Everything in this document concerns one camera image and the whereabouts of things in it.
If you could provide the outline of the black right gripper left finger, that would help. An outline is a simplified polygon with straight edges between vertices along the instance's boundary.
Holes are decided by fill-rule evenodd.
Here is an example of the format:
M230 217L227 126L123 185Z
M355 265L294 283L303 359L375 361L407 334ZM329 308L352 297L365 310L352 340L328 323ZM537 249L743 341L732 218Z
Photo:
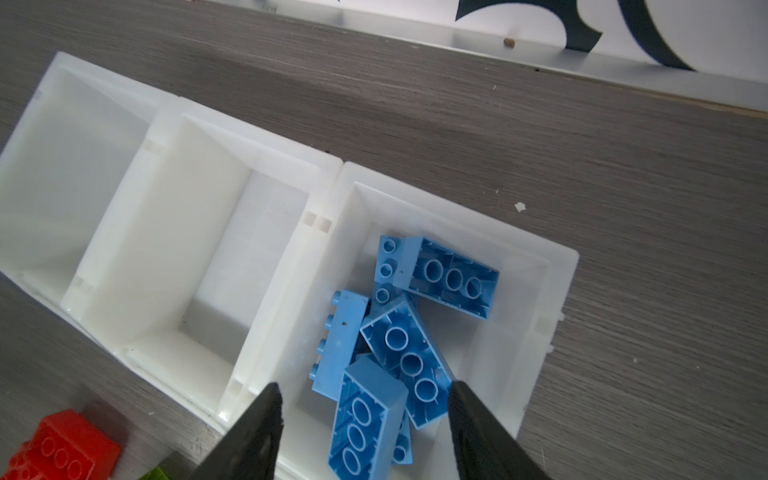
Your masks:
M279 385L269 383L188 479L271 480L284 429Z

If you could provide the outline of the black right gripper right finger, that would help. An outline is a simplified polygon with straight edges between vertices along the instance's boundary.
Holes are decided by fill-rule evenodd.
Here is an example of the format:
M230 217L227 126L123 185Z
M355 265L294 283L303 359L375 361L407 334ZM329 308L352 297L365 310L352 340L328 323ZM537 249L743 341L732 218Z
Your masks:
M463 381L451 384L448 417L460 479L549 479Z

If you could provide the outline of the blue lego brick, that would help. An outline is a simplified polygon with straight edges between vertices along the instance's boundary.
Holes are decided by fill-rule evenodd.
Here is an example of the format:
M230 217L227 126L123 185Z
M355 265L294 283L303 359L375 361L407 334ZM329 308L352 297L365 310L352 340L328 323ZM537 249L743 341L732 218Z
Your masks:
M489 318L498 270L425 236L393 240L395 287L481 320Z
M408 296L373 311L361 334L380 366L404 383L406 412L415 428L447 414L454 375Z
M411 465L413 463L411 422L407 413L404 413L401 421L392 463L397 465Z
M386 235L380 237L371 298L372 313L383 309L389 302L403 294L403 291L393 284L400 256L399 244L400 240L395 237Z
M331 298L334 312L326 318L328 331L317 346L320 356L309 372L312 390L334 401L339 399L342 374L352 363L358 336L369 310L370 298L350 290L336 291Z
M363 357L342 373L328 465L339 479L386 479L408 396L406 386Z

